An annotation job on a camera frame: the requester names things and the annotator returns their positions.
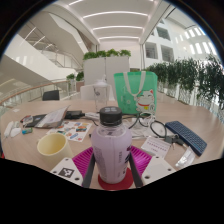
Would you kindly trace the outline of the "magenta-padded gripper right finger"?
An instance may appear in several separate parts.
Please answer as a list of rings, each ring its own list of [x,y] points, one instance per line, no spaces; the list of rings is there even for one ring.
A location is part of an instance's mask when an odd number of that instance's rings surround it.
[[[151,156],[132,146],[129,163],[135,186],[148,185],[175,172],[175,169],[160,156]]]

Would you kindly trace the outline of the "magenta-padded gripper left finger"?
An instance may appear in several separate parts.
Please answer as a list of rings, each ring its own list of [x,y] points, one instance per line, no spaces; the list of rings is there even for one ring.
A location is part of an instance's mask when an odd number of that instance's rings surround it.
[[[89,147],[73,158],[62,159],[51,173],[76,185],[89,188],[95,166],[93,148]]]

